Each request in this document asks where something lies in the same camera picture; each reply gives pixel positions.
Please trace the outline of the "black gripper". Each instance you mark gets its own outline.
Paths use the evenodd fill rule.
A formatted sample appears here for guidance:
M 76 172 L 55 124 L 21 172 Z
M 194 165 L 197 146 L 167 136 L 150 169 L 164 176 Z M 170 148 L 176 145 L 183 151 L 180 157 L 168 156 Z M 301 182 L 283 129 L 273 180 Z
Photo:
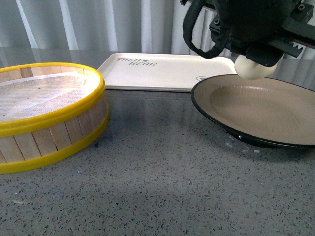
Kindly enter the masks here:
M 215 43 L 210 58 L 229 49 L 272 67 L 283 54 L 301 54 L 295 42 L 315 46 L 315 28 L 308 23 L 314 7 L 302 0 L 210 0 L 208 5 L 217 13 L 210 24 Z

